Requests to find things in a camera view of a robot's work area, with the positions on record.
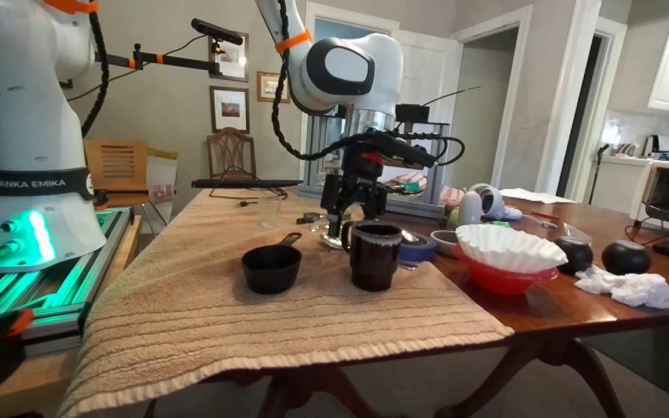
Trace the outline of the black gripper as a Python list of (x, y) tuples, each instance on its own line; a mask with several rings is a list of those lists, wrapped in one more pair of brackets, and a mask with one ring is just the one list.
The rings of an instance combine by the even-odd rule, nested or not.
[(326, 176), (320, 206), (328, 212), (328, 237), (340, 239), (344, 212), (357, 204), (366, 219), (386, 212), (388, 189), (378, 184), (388, 159), (406, 165), (433, 168), (435, 157), (420, 151), (398, 136), (370, 131), (340, 143), (344, 151), (342, 169)]

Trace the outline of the green robot base frame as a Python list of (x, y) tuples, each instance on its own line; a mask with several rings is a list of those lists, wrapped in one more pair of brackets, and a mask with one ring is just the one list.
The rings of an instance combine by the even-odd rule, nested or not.
[(106, 235), (99, 251), (40, 273), (0, 274), (0, 317), (32, 312), (32, 323), (24, 332), (28, 357), (69, 350), (81, 345), (84, 319), (111, 269), (124, 237), (135, 225), (135, 215), (125, 206), (104, 209), (97, 215), (97, 224)]

